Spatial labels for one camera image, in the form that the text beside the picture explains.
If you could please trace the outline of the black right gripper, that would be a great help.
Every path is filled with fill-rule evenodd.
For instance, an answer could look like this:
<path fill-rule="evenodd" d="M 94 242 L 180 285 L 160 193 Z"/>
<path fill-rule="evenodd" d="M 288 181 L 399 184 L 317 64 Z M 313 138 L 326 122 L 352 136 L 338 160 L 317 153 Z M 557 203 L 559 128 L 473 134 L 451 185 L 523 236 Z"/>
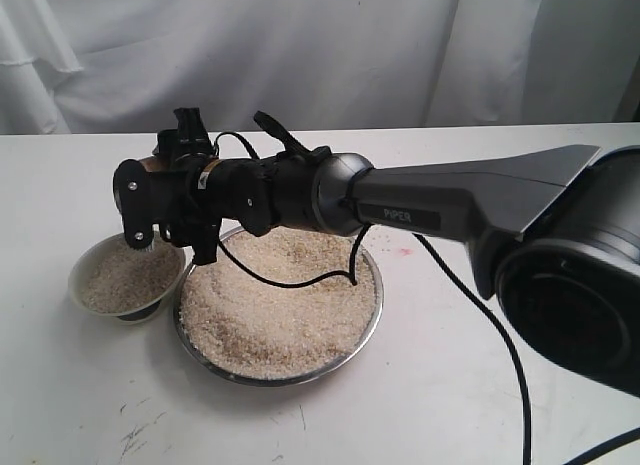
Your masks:
<path fill-rule="evenodd" d="M 181 158 L 170 162 L 170 174 L 149 174 L 153 221 L 160 237 L 175 248 L 191 248 L 193 264 L 217 261 L 216 217 L 206 210 L 198 182 L 205 168 L 218 161 L 210 155 L 210 139 L 198 108 L 173 111 L 177 127 L 157 133 L 154 155 Z"/>

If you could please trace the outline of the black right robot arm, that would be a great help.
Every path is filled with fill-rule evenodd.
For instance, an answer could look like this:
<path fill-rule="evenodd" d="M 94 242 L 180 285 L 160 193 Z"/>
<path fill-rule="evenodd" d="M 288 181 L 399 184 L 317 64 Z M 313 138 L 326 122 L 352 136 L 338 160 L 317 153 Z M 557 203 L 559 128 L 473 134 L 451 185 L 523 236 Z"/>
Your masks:
<path fill-rule="evenodd" d="M 639 150 L 593 145 L 502 159 L 376 168 L 304 147 L 271 116 L 283 150 L 222 159 L 194 109 L 142 162 L 153 220 L 193 248 L 223 219 L 261 236 L 283 226 L 350 236 L 382 225 L 463 244 L 475 286 L 556 365 L 639 392 Z"/>

